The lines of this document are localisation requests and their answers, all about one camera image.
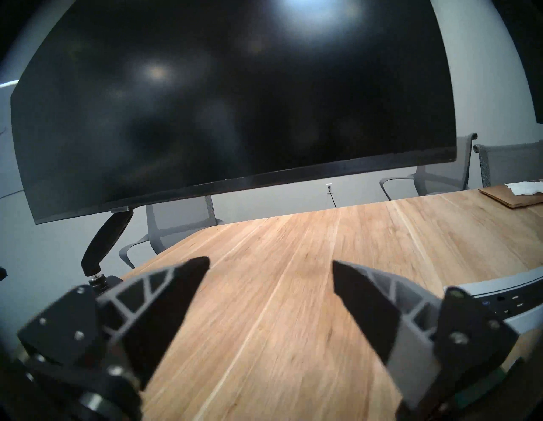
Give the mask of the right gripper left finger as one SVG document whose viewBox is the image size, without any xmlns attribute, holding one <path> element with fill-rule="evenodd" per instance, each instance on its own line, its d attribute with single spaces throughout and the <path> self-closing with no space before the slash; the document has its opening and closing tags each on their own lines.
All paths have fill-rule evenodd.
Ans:
<svg viewBox="0 0 543 421">
<path fill-rule="evenodd" d="M 30 420 L 142 420 L 144 391 L 210 269 L 208 256 L 97 295 L 72 288 L 17 333 Z"/>
</svg>

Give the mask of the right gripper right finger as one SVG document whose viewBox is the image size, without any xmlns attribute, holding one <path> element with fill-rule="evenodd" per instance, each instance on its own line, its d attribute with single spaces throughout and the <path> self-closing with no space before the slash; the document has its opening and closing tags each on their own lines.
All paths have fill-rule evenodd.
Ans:
<svg viewBox="0 0 543 421">
<path fill-rule="evenodd" d="M 504 378 L 519 334 L 459 287 L 438 298 L 393 273 L 332 261 L 333 290 L 402 399 L 397 420 L 452 420 Z"/>
</svg>

